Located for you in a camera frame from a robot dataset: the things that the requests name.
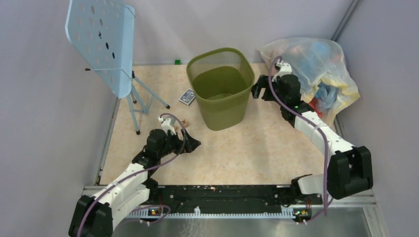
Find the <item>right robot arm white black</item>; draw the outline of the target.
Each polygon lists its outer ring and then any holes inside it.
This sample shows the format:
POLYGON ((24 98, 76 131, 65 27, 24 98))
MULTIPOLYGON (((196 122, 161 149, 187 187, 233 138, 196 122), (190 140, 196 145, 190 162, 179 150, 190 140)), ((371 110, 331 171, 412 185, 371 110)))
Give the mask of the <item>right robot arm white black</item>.
POLYGON ((272 78, 260 75, 251 89, 254 99, 279 104, 283 119, 327 157, 324 174, 309 174, 292 180, 291 200, 304 203, 311 194, 323 193, 342 199, 372 189, 370 150, 365 146, 356 147, 336 134, 309 104, 302 101, 299 90, 300 82, 295 75, 272 78))

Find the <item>green mesh trash bin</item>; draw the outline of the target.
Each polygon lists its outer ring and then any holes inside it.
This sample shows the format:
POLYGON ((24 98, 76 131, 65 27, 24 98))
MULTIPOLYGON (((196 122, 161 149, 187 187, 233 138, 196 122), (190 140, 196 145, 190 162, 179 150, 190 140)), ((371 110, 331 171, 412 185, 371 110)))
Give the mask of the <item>green mesh trash bin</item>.
POLYGON ((207 128, 220 131, 244 119, 255 75, 242 52, 206 52, 189 61, 186 74, 207 128))

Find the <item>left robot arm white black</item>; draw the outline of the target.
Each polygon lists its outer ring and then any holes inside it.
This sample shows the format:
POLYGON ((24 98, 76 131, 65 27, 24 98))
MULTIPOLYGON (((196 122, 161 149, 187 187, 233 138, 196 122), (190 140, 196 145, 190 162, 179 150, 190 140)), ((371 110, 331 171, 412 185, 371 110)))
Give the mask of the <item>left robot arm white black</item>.
POLYGON ((140 204, 153 204, 158 190, 146 182, 164 163, 161 159, 174 154, 191 153, 201 142, 181 130, 153 129, 146 145, 133 158, 128 167, 112 183, 92 196, 83 195, 77 201, 69 226, 71 237, 110 237, 120 222, 140 204))

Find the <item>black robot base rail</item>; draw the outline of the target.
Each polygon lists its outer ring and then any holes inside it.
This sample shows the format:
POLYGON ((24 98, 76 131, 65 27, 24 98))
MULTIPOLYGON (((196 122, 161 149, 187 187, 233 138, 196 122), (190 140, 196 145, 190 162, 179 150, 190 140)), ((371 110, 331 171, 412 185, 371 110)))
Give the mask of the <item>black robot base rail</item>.
POLYGON ((152 188, 146 204, 167 205, 172 214, 280 213, 291 205, 321 205, 321 195, 303 195, 289 185, 165 185, 152 188))

